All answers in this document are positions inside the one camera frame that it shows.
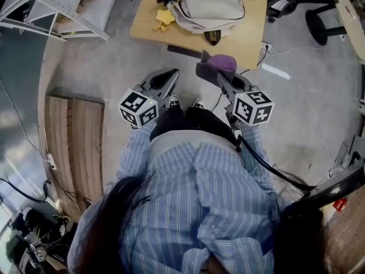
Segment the light wood tabletop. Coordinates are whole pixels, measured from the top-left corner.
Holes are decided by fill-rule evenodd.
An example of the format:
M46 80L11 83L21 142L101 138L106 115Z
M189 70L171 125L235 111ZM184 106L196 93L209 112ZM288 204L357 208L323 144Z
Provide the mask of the light wood tabletop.
M354 7L350 0L338 0L336 8L355 52L361 60L365 60L364 30Z
M156 0L142 0L130 35L133 38L164 42L194 51L206 50L210 55L224 54L234 57L240 67L255 69L259 60L263 27L265 25L267 0L243 0L245 17L232 28L232 33L216 45L210 45L203 34L192 34L176 22L168 31L153 29L159 25L155 19L158 9L166 9Z

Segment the white cube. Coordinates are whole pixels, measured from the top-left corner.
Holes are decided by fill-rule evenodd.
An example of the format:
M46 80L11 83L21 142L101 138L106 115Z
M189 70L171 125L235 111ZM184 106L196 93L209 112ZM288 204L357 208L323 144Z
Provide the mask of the white cube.
M118 104L121 117L137 128L142 128L158 118L158 103L143 94L128 89Z
M270 120L274 103L264 91L236 94L233 115L248 126L256 126Z

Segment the person's leg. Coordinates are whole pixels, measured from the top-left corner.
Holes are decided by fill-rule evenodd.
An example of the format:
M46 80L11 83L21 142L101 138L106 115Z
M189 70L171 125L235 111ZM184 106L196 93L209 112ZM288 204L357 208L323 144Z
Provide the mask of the person's leg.
M152 141L157 136L173 130L188 129L183 110L180 108L180 101L177 96L171 96L169 109L159 118L156 127L149 137Z
M188 108L186 118L189 120L190 129L202 130L218 135L237 145L237 139L232 129L222 122L214 113L204 109L204 102L195 101L194 107Z

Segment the person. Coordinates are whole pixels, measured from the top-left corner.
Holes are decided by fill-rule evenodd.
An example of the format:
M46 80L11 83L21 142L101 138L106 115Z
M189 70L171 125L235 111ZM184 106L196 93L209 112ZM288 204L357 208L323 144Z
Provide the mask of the person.
M242 137L266 162L258 127ZM70 273L325 273L320 210L283 216L270 175L197 99L132 130L117 183L83 214Z

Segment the long dark hair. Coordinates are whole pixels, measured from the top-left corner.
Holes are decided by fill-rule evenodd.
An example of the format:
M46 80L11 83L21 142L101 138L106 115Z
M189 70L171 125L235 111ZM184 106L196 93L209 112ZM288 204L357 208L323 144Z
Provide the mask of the long dark hair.
M136 204L150 177L119 181L107 194L88 225L75 258L72 274L133 273L132 263L122 264L120 249ZM303 187L303 181L290 182ZM326 235L320 210L285 216L273 226L275 273L327 273Z

